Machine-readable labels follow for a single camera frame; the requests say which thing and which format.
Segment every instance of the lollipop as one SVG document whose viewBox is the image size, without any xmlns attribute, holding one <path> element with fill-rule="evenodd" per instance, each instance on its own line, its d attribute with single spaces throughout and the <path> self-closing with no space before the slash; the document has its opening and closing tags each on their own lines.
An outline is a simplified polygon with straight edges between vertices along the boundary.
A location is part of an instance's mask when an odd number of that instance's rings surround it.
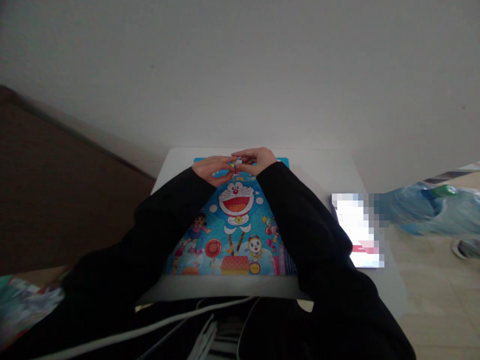
<svg viewBox="0 0 480 360">
<path fill-rule="evenodd" d="M 218 239 L 211 239 L 205 245 L 205 255 L 207 255 L 212 260 L 211 265 L 211 274 L 215 273 L 215 257 L 220 255 L 222 251 L 222 243 Z"/>
</svg>

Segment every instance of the person's left hand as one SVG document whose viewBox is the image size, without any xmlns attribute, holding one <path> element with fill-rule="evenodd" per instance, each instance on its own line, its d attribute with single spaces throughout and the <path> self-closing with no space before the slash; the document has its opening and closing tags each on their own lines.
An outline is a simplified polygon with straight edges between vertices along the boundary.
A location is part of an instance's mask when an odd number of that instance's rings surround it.
<svg viewBox="0 0 480 360">
<path fill-rule="evenodd" d="M 195 174 L 205 180 L 207 183 L 218 188 L 232 178 L 235 168 L 229 165 L 229 162 L 237 160 L 236 156 L 210 156 L 197 161 L 191 167 Z M 228 174 L 222 177 L 213 177 L 212 175 L 219 170 L 228 170 Z"/>
</svg>

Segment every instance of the plastic bottle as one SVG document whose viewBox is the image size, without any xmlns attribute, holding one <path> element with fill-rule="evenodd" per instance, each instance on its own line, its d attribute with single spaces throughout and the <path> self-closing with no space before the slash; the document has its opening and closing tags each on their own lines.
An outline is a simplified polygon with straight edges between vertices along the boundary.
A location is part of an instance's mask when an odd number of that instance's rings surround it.
<svg viewBox="0 0 480 360">
<path fill-rule="evenodd" d="M 460 188 L 456 196 L 445 199 L 438 216 L 426 222 L 402 224 L 400 228 L 414 235 L 442 234 L 480 240 L 480 192 Z"/>
<path fill-rule="evenodd" d="M 435 218 L 443 209 L 445 197 L 457 193 L 451 185 L 430 188 L 423 182 L 390 191 L 375 194 L 375 212 L 381 220 L 391 224 L 407 224 L 429 221 Z"/>
</svg>

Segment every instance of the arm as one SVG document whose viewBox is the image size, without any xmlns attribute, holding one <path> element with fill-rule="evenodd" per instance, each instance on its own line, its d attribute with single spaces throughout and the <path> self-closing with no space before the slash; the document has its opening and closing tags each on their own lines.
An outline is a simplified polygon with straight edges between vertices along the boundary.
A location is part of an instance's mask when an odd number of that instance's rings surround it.
<svg viewBox="0 0 480 360">
<path fill-rule="evenodd" d="M 232 172 L 211 178 L 221 168 L 232 169 L 217 160 L 195 163 L 140 204 L 123 240 L 82 257 L 62 284 L 63 301 L 2 356 L 35 358 L 125 329 L 135 302 L 159 280 L 165 260 L 201 207 L 231 178 Z"/>
<path fill-rule="evenodd" d="M 281 162 L 257 179 L 297 266 L 300 289 L 314 301 L 314 326 L 328 329 L 322 337 L 335 355 L 365 351 L 374 358 L 414 359 L 375 284 L 353 266 L 352 243 L 322 202 Z"/>
</svg>

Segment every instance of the phone screen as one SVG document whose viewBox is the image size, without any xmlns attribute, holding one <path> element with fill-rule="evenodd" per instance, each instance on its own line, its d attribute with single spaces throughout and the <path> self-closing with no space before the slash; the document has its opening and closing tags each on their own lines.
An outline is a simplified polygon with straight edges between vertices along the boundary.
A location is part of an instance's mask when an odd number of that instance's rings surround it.
<svg viewBox="0 0 480 360">
<path fill-rule="evenodd" d="M 331 195 L 333 215 L 353 244 L 350 258 L 356 268 L 383 268 L 384 254 L 381 253 L 378 229 L 369 219 L 369 208 L 364 195 L 358 193 L 334 193 Z"/>
</svg>

